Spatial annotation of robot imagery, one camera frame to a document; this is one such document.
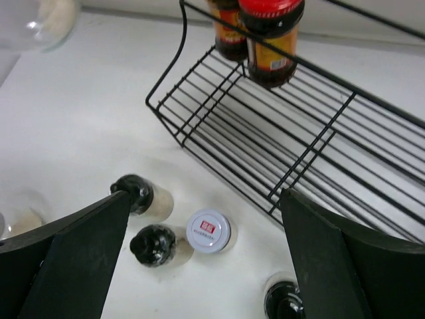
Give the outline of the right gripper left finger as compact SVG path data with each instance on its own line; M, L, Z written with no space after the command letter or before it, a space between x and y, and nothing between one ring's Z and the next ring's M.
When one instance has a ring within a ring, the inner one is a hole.
M116 192L1 241L2 318L100 318L130 200Z

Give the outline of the red lid sauce jar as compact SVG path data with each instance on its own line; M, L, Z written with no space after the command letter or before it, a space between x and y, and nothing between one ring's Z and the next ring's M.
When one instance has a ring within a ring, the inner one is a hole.
M287 83L297 63L281 52L296 55L298 24L303 17L305 1L245 0L239 5L244 28L263 42L247 40L251 79L266 88Z
M209 13L233 27L243 28L240 20L240 6L237 0L208 0ZM240 62L248 57L246 37L238 31L213 21L215 29L215 46L226 59Z

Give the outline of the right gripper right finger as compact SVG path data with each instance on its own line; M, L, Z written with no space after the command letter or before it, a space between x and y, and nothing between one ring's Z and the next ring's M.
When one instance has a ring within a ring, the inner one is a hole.
M283 226L308 318L423 318L424 245L280 195Z

